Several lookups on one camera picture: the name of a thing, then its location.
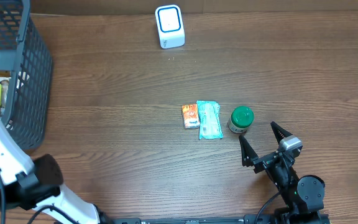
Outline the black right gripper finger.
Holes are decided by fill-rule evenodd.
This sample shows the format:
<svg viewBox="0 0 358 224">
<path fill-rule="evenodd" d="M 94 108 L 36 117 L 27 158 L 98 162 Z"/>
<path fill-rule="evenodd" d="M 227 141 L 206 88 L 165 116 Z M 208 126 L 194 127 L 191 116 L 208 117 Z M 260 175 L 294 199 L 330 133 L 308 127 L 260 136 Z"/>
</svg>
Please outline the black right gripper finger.
<svg viewBox="0 0 358 224">
<path fill-rule="evenodd" d="M 254 161 L 256 161 L 259 158 L 258 155 L 253 150 L 251 145 L 248 143 L 244 135 L 239 136 L 239 142 L 241 145 L 242 166 L 243 167 L 254 166 Z"/>
<path fill-rule="evenodd" d="M 275 135 L 275 138 L 278 143 L 284 138 L 287 138 L 292 135 L 292 133 L 288 132 L 287 130 L 283 129 L 281 126 L 279 126 L 276 122 L 272 121 L 270 123 L 272 127 L 272 131 Z"/>
</svg>

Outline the green lid jar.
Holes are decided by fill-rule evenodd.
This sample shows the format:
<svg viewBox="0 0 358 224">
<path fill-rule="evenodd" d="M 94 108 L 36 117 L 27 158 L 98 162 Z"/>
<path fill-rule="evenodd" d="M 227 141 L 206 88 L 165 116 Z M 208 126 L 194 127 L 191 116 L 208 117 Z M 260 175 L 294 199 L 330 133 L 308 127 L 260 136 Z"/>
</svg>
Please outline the green lid jar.
<svg viewBox="0 0 358 224">
<path fill-rule="evenodd" d="M 235 108 L 229 118 L 229 129 L 237 134 L 245 133 L 254 121 L 253 111 L 246 106 Z"/>
</svg>

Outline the teal wet wipes packet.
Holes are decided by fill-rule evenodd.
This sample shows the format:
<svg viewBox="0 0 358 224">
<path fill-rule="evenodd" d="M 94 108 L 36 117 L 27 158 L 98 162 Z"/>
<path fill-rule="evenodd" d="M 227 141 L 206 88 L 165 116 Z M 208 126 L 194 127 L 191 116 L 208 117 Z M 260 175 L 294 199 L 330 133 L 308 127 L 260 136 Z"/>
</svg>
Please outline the teal wet wipes packet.
<svg viewBox="0 0 358 224">
<path fill-rule="evenodd" d="M 215 101 L 197 101 L 200 118 L 199 139 L 222 139 L 220 105 Z"/>
</svg>

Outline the orange tissue packet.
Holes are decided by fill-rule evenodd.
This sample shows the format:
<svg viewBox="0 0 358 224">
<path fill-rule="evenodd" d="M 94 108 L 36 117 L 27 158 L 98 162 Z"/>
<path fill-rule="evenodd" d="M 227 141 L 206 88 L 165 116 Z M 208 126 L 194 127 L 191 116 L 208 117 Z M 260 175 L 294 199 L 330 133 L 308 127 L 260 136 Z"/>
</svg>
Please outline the orange tissue packet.
<svg viewBox="0 0 358 224">
<path fill-rule="evenodd" d="M 198 128 L 200 126 L 197 104 L 183 105 L 181 111 L 185 129 Z"/>
</svg>

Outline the beige brown snack bag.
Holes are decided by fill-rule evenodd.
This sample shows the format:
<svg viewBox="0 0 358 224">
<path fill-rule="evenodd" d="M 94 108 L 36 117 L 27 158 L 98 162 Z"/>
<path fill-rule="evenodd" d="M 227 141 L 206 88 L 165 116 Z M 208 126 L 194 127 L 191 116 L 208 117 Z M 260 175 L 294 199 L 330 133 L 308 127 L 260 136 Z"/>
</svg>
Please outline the beige brown snack bag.
<svg viewBox="0 0 358 224">
<path fill-rule="evenodd" d="M 11 79 L 10 71 L 0 70 L 0 82 L 2 84 L 2 108 L 6 107 L 7 91 L 9 88 L 10 79 Z"/>
</svg>

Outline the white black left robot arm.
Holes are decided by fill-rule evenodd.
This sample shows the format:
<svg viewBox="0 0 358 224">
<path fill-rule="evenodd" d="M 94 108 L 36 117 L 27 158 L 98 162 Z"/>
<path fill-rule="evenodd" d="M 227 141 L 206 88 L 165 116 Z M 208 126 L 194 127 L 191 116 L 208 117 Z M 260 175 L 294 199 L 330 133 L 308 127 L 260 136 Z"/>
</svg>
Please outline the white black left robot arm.
<svg viewBox="0 0 358 224">
<path fill-rule="evenodd" d="M 29 1 L 0 1 L 0 73 L 9 78 L 0 113 L 0 213 L 20 207 L 60 223 L 108 223 L 97 206 L 65 185 L 51 155 L 27 155 L 44 140 L 52 70 Z"/>
</svg>

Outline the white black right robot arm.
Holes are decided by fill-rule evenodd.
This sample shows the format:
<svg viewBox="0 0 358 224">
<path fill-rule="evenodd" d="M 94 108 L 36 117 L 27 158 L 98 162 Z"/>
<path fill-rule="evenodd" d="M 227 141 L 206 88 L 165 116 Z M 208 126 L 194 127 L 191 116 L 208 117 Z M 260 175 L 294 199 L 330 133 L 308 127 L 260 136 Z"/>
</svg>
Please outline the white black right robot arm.
<svg viewBox="0 0 358 224">
<path fill-rule="evenodd" d="M 259 157 L 245 136 L 239 136 L 242 165 L 265 172 L 278 192 L 256 215 L 245 215 L 244 223 L 329 223 L 324 208 L 324 181 L 316 175 L 298 177 L 292 167 L 303 148 L 302 141 L 275 122 L 270 123 L 278 142 L 276 151 Z"/>
</svg>

